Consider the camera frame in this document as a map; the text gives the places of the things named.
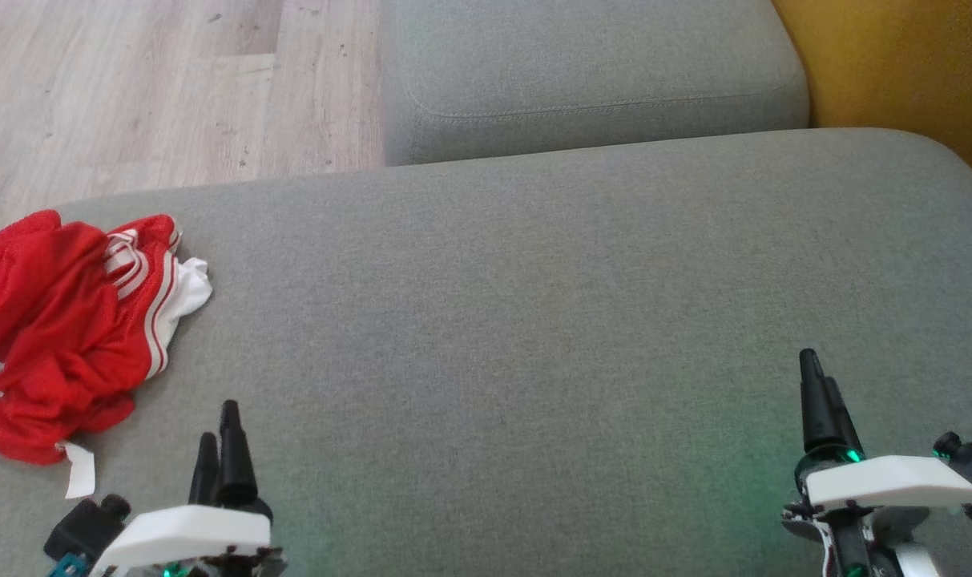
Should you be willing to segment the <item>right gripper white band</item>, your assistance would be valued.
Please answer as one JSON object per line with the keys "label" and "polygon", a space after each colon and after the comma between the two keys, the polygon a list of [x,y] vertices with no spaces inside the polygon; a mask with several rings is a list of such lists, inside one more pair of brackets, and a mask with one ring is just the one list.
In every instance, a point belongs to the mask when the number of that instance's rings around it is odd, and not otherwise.
{"label": "right gripper white band", "polygon": [[823,547],[819,577],[942,577],[914,531],[934,509],[963,514],[972,483],[935,457],[866,458],[837,380],[814,349],[801,350],[805,453],[844,443],[841,456],[813,454],[796,467],[798,500],[782,525]]}

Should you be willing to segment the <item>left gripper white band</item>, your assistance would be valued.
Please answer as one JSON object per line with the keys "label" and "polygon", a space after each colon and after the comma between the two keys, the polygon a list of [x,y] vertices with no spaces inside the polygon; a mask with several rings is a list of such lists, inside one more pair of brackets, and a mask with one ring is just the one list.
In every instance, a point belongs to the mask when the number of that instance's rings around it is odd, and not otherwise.
{"label": "left gripper white band", "polygon": [[250,443],[237,401],[223,402],[218,439],[200,435],[189,503],[133,518],[102,551],[93,577],[283,577],[285,554],[272,543],[273,513],[259,498]]}

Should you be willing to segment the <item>red jersey with number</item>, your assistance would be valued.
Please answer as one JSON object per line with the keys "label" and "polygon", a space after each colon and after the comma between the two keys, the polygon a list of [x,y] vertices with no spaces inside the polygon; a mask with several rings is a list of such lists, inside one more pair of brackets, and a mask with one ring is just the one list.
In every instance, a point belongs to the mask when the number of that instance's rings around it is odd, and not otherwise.
{"label": "red jersey with number", "polygon": [[104,266],[107,235],[40,211],[0,231],[0,455],[56,464],[134,412],[144,357]]}

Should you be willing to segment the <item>mustard yellow cushion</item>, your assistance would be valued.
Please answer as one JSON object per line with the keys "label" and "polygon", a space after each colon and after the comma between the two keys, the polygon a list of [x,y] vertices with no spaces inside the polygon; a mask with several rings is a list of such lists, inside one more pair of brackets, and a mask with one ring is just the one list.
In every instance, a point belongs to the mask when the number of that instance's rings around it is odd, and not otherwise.
{"label": "mustard yellow cushion", "polygon": [[972,167],[972,0],[772,0],[814,127],[928,136]]}

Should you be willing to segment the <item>small grey sofa cushion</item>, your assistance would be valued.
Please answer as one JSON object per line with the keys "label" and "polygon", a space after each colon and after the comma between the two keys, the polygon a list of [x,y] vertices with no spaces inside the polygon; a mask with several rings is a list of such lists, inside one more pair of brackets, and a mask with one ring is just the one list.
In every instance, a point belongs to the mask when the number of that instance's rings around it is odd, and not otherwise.
{"label": "small grey sofa cushion", "polygon": [[390,167],[798,129],[771,0],[384,0]]}

